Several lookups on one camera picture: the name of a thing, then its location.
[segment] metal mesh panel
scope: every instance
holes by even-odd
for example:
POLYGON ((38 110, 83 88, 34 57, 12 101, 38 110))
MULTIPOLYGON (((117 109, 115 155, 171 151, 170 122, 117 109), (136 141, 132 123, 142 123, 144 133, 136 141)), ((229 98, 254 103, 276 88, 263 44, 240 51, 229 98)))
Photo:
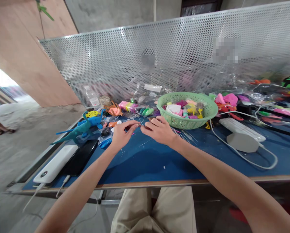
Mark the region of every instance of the metal mesh panel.
POLYGON ((41 40, 85 107, 84 86, 119 102, 137 83, 210 92, 264 73, 290 75, 290 2, 41 40), (240 38, 238 64, 213 63, 215 38, 240 38))

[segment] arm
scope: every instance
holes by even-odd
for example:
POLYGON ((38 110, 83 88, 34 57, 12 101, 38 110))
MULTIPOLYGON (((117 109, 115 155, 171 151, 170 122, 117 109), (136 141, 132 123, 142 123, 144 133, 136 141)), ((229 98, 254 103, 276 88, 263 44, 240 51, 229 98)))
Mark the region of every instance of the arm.
POLYGON ((60 196, 35 233, 67 232, 91 196, 114 156, 124 147, 138 127, 137 121, 115 126, 112 143, 105 152, 60 196))
POLYGON ((253 232, 290 232, 290 216, 265 190, 229 165, 177 136, 162 116, 157 119, 146 122, 142 132, 190 161, 220 193, 238 206, 253 232))

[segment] person's left hand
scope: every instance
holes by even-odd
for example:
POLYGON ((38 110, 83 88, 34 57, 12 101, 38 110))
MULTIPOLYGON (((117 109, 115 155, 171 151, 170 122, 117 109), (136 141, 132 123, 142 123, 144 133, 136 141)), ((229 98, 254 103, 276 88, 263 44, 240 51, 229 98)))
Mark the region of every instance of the person's left hand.
POLYGON ((114 127, 114 135, 112 143, 110 144, 113 148, 120 150, 130 140, 134 130, 139 126, 139 122, 135 120, 129 120, 123 122, 114 127))

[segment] blue table surface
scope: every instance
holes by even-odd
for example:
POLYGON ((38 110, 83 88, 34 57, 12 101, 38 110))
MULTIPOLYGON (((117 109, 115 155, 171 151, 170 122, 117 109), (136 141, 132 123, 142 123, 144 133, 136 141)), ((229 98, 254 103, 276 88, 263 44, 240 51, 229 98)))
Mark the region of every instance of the blue table surface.
MULTIPOLYGON (((249 164, 238 156, 233 149, 221 142, 211 130, 205 129, 204 126, 189 130, 189 132, 197 140, 195 146, 248 177, 290 175, 290 136, 255 125, 250 125, 250 127, 266 137, 266 141, 262 144, 277 155, 278 164, 275 168, 265 170, 249 164)), ((280 126, 280 128, 290 131, 290 124, 280 126)), ((226 140, 226 136, 231 134, 223 126, 217 126, 214 130, 224 140, 226 140)), ((100 136, 100 133, 96 131, 95 136, 88 139, 96 139, 98 136, 100 136)), ((74 144, 74 142, 68 141, 66 144, 74 144)), ((103 152, 104 149, 97 147, 84 171, 103 152)), ((264 167, 268 167, 273 163, 273 156, 261 148, 255 153, 242 154, 250 161, 264 167)), ((33 182, 33 178, 28 181, 23 190, 35 189, 37 184, 33 182)), ((65 176, 57 177, 51 187, 60 187, 64 178, 65 176)), ((65 187, 70 186, 76 179, 77 177, 71 177, 65 187)), ((99 184, 200 179, 205 179, 205 177, 183 156, 168 146, 159 144, 153 139, 151 140, 150 137, 144 135, 138 128, 135 130, 135 134, 132 135, 129 143, 111 161, 99 184)))

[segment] white power bank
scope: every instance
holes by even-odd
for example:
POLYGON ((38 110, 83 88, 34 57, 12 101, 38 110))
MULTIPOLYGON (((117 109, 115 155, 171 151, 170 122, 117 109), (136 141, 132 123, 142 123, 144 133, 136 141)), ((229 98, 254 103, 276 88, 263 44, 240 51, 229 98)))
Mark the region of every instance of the white power bank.
POLYGON ((37 174, 37 176, 35 176, 33 182, 51 183, 77 150, 77 145, 64 146, 37 174))
POLYGON ((234 118, 224 118, 220 119, 219 123, 225 126, 227 129, 229 129, 233 133, 241 133, 241 134, 247 134, 254 138, 258 142, 263 142, 266 140, 266 138, 257 133, 256 131, 250 129, 249 127, 245 126, 244 124, 238 122, 234 118))

